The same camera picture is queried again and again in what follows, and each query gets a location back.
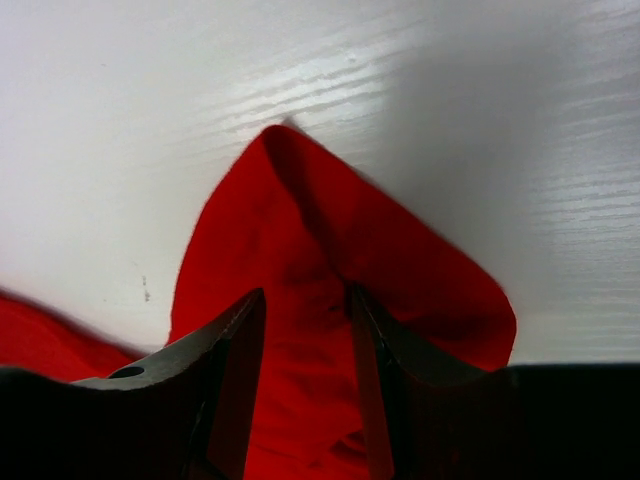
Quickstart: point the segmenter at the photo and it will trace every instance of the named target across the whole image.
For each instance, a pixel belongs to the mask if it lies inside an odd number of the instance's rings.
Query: metal jaw
[[[636,478],[640,365],[485,372],[351,298],[373,480]]]
[[[0,369],[0,478],[240,480],[264,327],[254,291],[107,379]]]

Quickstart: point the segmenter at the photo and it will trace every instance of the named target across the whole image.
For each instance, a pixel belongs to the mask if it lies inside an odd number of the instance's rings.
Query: white surface
[[[640,360],[638,0],[0,0],[0,286],[161,345],[287,116],[496,276],[514,362]]]

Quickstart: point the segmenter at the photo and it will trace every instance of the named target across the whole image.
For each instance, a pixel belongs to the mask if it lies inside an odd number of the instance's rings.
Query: red cloth
[[[170,335],[175,341],[264,288],[247,479],[368,478],[345,282],[362,284],[460,359],[487,370],[507,363],[515,318],[491,277],[321,146],[270,127],[204,207],[178,277]],[[71,380],[129,361],[11,300],[0,299],[0,319],[0,363]]]

